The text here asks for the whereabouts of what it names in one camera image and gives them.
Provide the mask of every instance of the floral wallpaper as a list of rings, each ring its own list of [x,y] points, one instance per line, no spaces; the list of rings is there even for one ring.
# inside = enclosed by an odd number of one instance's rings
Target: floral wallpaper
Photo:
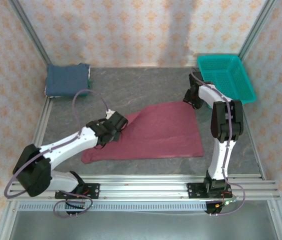
[[[269,179],[278,180],[282,197],[282,0],[244,61],[257,94],[245,110]]]
[[[46,67],[7,0],[0,0],[0,219],[4,188],[44,102]]]
[[[238,54],[266,0],[20,0],[54,64],[195,66]]]

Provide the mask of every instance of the towel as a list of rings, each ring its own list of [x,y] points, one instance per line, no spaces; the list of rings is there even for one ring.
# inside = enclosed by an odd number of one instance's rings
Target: towel
[[[90,65],[56,66],[49,64],[45,79],[45,95],[53,97],[74,97],[82,89],[88,89]]]
[[[149,105],[126,117],[118,142],[83,151],[81,161],[202,157],[196,114],[183,101]]]

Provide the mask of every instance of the patterned wall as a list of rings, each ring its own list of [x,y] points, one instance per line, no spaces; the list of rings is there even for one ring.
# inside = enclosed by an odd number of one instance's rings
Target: patterned wall
[[[250,126],[266,175],[279,181],[282,196],[282,0],[244,64],[258,98],[246,105]]]
[[[7,0],[0,0],[0,218],[4,187],[44,102],[46,67]]]
[[[183,67],[238,54],[266,0],[20,0],[54,64]]]

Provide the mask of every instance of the purple cable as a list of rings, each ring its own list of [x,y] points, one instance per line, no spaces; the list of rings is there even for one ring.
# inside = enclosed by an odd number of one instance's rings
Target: purple cable
[[[237,186],[238,188],[240,188],[242,190],[242,193],[243,193],[243,198],[242,198],[242,202],[240,204],[240,206],[238,206],[236,209],[234,210],[231,210],[229,212],[224,212],[224,213],[218,213],[218,214],[211,214],[213,216],[219,216],[219,215],[227,215],[227,214],[232,214],[236,211],[238,211],[240,208],[242,208],[243,204],[245,203],[245,200],[246,200],[246,191],[245,189],[239,185],[239,184],[236,184],[236,183],[231,183],[228,181],[228,178],[226,177],[226,173],[225,173],[225,168],[226,168],[226,163],[227,163],[227,158],[228,158],[228,154],[229,154],[229,147],[230,147],[230,141],[231,141],[231,138],[232,138],[232,119],[231,119],[231,108],[230,108],[230,104],[228,102],[228,100],[224,97],[224,95],[219,92],[217,89],[215,88],[212,88],[211,86],[209,86],[208,84],[206,84],[204,81],[201,81],[200,79],[198,79],[192,72],[192,69],[191,69],[191,72],[190,74],[192,75],[192,77],[194,77],[195,80],[197,80],[199,83],[201,83],[202,85],[206,86],[207,88],[215,91],[224,101],[225,101],[225,104],[226,104],[226,108],[227,108],[227,112],[228,112],[228,121],[229,121],[229,139],[227,141],[227,144],[226,144],[226,150],[225,150],[225,155],[224,155],[224,160],[223,160],[223,164],[222,164],[222,175],[223,175],[223,178],[224,178],[224,181],[229,184],[229,185],[233,185],[233,186]]]
[[[76,93],[76,95],[74,96],[73,100],[72,100],[72,110],[73,110],[73,114],[74,114],[74,117],[75,117],[75,119],[76,119],[76,121],[77,121],[77,124],[78,124],[78,127],[79,127],[78,134],[77,134],[74,138],[70,139],[69,141],[66,141],[66,142],[64,142],[64,143],[61,143],[61,144],[59,144],[59,145],[56,145],[56,146],[52,147],[51,149],[47,149],[47,150],[45,150],[45,151],[43,151],[43,152],[40,152],[39,154],[37,154],[37,155],[35,155],[34,157],[32,157],[29,161],[27,161],[24,165],[22,165],[22,166],[15,172],[15,174],[11,177],[10,181],[7,183],[7,185],[6,185],[5,189],[4,189],[4,196],[5,196],[7,199],[12,199],[12,198],[18,197],[18,196],[20,196],[20,195],[26,193],[26,190],[23,190],[23,191],[21,191],[21,192],[19,192],[19,193],[17,193],[17,194],[8,195],[8,191],[9,191],[10,187],[12,186],[12,183],[17,180],[17,176],[18,176],[27,166],[29,166],[29,165],[30,165],[31,163],[33,163],[36,159],[38,159],[39,157],[41,157],[41,156],[43,156],[44,154],[48,153],[49,151],[52,152],[53,150],[56,150],[56,149],[61,148],[61,147],[64,147],[64,146],[66,146],[66,145],[68,145],[68,144],[74,142],[74,141],[80,136],[80,134],[81,134],[81,132],[82,132],[82,128],[81,128],[81,123],[80,123],[80,120],[79,120],[79,117],[78,117],[78,114],[77,114],[77,111],[76,111],[76,108],[75,108],[75,103],[76,103],[76,99],[77,99],[77,97],[79,96],[79,94],[81,94],[81,93],[86,93],[86,92],[91,92],[91,93],[96,94],[97,96],[99,96],[99,98],[102,100],[102,102],[103,102],[104,105],[105,105],[106,111],[109,110],[106,101],[104,100],[104,98],[101,96],[100,93],[98,93],[98,92],[96,92],[96,91],[93,91],[93,90],[90,90],[90,89],[82,89],[82,90],[78,91],[78,92]],[[92,199],[91,199],[90,197],[88,197],[88,196],[84,196],[84,195],[80,195],[80,194],[74,194],[74,193],[66,192],[66,191],[61,191],[61,192],[64,193],[64,194],[67,194],[67,195],[71,195],[71,196],[76,196],[76,197],[80,197],[80,198],[89,199],[89,200],[91,201],[90,206],[87,207],[87,208],[86,208],[85,210],[83,210],[82,212],[80,212],[79,214],[77,214],[77,216],[86,213],[86,212],[91,208],[91,206],[92,206],[92,204],[93,204]],[[61,200],[61,201],[58,201],[58,202],[54,205],[54,207],[53,207],[53,213],[54,213],[54,215],[56,215],[57,217],[60,217],[60,218],[68,218],[68,216],[61,216],[61,215],[59,215],[59,214],[56,213],[55,209],[56,209],[56,206],[57,206],[59,203],[78,203],[78,201]]]

